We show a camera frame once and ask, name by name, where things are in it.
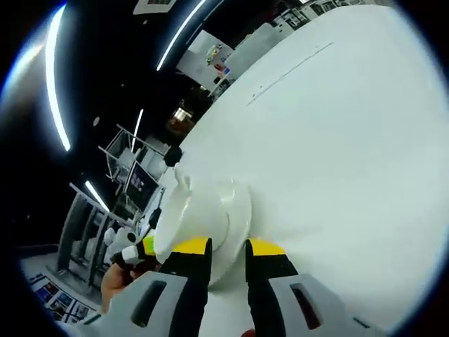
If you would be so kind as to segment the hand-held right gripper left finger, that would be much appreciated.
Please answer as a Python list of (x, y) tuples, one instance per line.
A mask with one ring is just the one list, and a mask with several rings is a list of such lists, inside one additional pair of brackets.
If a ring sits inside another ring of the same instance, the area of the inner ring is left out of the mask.
[(160, 270), (116, 294), (107, 313), (76, 324), (77, 336), (198, 336), (208, 301), (212, 240), (178, 244)]

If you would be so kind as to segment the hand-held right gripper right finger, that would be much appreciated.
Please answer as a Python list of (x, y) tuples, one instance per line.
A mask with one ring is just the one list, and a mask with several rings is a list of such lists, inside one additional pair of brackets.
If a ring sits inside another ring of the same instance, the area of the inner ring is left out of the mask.
[(386, 336), (347, 312), (339, 296), (309, 274), (300, 274), (271, 242), (245, 244), (248, 304), (256, 336)]

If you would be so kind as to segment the person's left hand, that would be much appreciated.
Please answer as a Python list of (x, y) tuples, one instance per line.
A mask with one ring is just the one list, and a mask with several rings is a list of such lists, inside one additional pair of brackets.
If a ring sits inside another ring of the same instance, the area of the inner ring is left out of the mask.
[(137, 270), (125, 270), (116, 263), (106, 271), (101, 283), (103, 314), (107, 313), (111, 299), (140, 275)]

